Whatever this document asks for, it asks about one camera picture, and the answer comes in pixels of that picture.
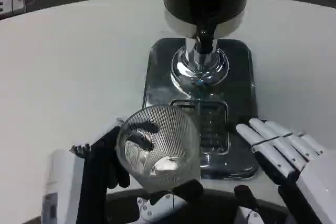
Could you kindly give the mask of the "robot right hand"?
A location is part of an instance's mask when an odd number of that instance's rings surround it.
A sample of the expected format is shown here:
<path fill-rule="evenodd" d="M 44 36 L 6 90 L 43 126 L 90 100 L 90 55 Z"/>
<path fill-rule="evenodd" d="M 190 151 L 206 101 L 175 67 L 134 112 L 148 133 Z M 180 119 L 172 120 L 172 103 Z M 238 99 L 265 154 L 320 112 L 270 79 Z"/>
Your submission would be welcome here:
<path fill-rule="evenodd" d="M 297 223 L 335 223 L 335 150 L 257 118 L 236 126 Z"/>

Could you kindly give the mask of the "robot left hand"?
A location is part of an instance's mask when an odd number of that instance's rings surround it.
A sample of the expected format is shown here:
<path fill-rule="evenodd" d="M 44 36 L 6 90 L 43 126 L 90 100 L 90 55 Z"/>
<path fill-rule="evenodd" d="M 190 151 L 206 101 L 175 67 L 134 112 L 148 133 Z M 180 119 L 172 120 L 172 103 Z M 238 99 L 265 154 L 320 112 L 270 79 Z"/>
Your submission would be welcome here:
<path fill-rule="evenodd" d="M 108 189 L 134 178 L 149 193 L 137 198 L 137 223 L 175 214 L 203 193 L 200 134 L 190 116 L 153 106 L 118 123 L 93 144 L 49 157 L 42 223 L 108 223 Z"/>

